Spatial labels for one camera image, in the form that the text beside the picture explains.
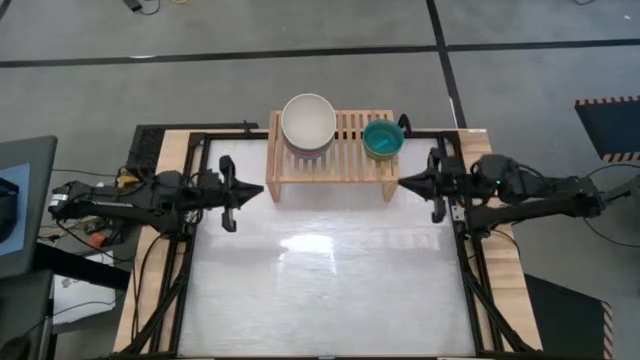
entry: concrete floor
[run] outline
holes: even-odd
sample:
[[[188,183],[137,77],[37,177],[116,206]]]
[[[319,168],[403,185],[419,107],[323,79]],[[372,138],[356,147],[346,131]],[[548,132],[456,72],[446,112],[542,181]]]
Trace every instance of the concrete floor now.
[[[0,20],[0,61],[435,44],[420,0],[161,1],[158,14],[144,17],[119,0],[14,0]],[[437,5],[449,44],[640,38],[636,0]],[[489,129],[495,151],[526,157],[549,175],[602,165],[575,99],[640,94],[640,47],[462,52],[451,61],[468,125]],[[336,108],[405,112],[416,127],[454,126],[437,54],[359,55],[0,69],[0,141],[53,134],[60,140],[56,167],[115,172],[137,124],[247,119],[265,126],[269,110],[300,92],[320,93]],[[631,173],[612,170],[597,182],[612,185]],[[74,178],[95,181],[54,174],[52,184]],[[640,244],[631,204],[593,224]],[[581,221],[560,217],[525,222],[515,233],[525,272],[612,304],[615,357],[636,358],[640,250],[611,245]],[[89,330],[62,335],[57,358],[108,353],[118,319],[116,310],[87,322]]]

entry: wooden dish rack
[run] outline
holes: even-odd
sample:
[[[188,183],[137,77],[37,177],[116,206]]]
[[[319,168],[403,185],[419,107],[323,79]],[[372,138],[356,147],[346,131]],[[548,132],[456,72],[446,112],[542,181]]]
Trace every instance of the wooden dish rack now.
[[[381,184],[382,197],[391,201],[398,187],[398,155],[376,162],[365,154],[362,131],[375,119],[393,120],[390,110],[337,110],[336,137],[331,147],[314,160],[296,158],[284,145],[281,111],[272,111],[267,149],[267,187],[274,202],[280,201],[282,184],[348,183]]]

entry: wooden board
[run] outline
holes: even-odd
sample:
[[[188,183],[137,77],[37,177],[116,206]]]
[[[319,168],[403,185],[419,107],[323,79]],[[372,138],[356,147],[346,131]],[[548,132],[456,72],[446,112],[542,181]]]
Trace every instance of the wooden board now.
[[[266,133],[267,131],[266,129],[254,130],[254,132],[257,133]],[[160,151],[157,172],[166,170],[182,171],[187,153],[189,134],[191,132],[239,134],[242,133],[243,130],[167,130]],[[467,166],[477,161],[483,154],[491,152],[486,130],[460,130],[459,134],[464,160]],[[199,163],[199,160],[200,156],[194,157],[194,162]],[[500,227],[500,229],[512,235],[510,228]],[[135,258],[137,275],[140,273],[143,257],[156,236],[157,233],[152,228],[143,228]],[[159,241],[151,250],[149,260],[147,261],[144,286],[138,306],[141,327],[155,310],[158,302],[168,245],[166,241]],[[487,259],[489,278],[498,309],[500,309],[504,317],[521,335],[524,341],[532,347],[540,349],[540,337],[533,317],[533,310],[529,301],[524,275],[520,266],[520,259],[515,246],[509,239],[505,239],[501,237],[501,235],[495,235],[484,240],[483,249]],[[182,256],[177,255],[177,260],[174,275],[182,261]],[[130,282],[120,318],[114,351],[123,349],[131,342],[131,322],[134,312],[132,286],[133,282]],[[168,350],[171,326],[173,324],[173,311],[172,306],[165,316],[165,326],[161,336],[160,351]],[[481,322],[483,323],[481,332],[485,347],[490,349],[492,346],[491,335],[486,313],[480,312],[480,315]]]

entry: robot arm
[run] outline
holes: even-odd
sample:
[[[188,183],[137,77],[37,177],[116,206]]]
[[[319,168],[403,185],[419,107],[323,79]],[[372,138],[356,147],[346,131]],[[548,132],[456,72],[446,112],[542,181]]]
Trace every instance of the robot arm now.
[[[465,219],[470,233],[489,232],[500,224],[551,215],[590,218],[600,215],[605,208],[590,178],[544,177],[503,155],[482,156],[471,166],[471,174],[466,174],[460,160],[444,157],[439,149],[433,148],[427,169],[398,180],[398,184],[434,201],[434,222],[442,221],[446,214],[444,196],[460,204],[469,200]],[[507,205],[488,207],[494,196]]]
[[[189,186],[188,179],[177,171],[162,172],[126,190],[73,181],[53,190],[48,209],[56,221],[93,215],[151,225],[163,235],[176,235],[189,222],[189,213],[224,207],[222,226],[234,232],[233,209],[239,209],[264,188],[236,179],[235,164],[229,156],[220,158],[220,172],[224,180],[211,169],[200,174],[199,186]]]

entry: warning stripe tape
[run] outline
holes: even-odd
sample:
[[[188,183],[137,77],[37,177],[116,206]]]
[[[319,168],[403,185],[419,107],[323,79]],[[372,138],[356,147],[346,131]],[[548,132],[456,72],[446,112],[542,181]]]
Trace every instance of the warning stripe tape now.
[[[613,309],[611,305],[602,302],[604,316],[604,358],[613,359]]]

